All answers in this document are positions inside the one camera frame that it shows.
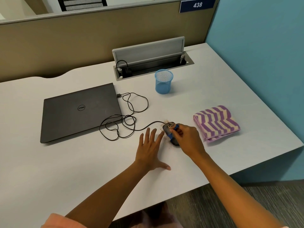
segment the striped towel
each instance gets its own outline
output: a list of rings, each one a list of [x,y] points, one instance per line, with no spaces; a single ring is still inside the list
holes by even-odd
[[[193,119],[201,128],[203,138],[207,142],[213,142],[241,129],[223,105],[200,111],[193,115]]]

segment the cubicle partition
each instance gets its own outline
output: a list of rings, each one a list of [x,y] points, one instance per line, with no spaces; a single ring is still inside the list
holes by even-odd
[[[214,7],[179,13],[180,0],[135,7],[101,8],[0,24],[0,82],[55,77],[113,61],[112,49],[185,36],[203,43]]]

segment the hand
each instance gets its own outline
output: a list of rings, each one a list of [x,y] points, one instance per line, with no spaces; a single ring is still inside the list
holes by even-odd
[[[170,131],[178,141],[184,153],[192,160],[206,153],[202,140],[199,137],[199,132],[195,127],[179,124],[179,129],[177,131],[174,129],[170,129]]]
[[[162,131],[158,135],[156,141],[154,141],[155,133],[156,129],[153,129],[150,135],[150,128],[147,128],[145,142],[143,142],[143,133],[140,135],[135,162],[140,165],[144,165],[144,168],[146,168],[147,171],[154,170],[156,168],[171,170],[169,165],[159,161],[157,157],[159,145],[165,132]]]

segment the gray carpet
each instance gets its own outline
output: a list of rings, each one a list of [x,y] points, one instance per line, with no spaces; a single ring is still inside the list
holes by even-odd
[[[304,227],[304,182],[248,186],[244,189],[289,228]],[[184,228],[236,227],[208,184],[166,201]],[[127,228],[132,216],[119,219],[111,228]]]

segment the pen holder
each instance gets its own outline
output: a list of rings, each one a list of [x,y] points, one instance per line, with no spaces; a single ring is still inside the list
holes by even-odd
[[[171,89],[173,73],[169,70],[158,70],[155,73],[155,90],[159,94],[167,94]]]

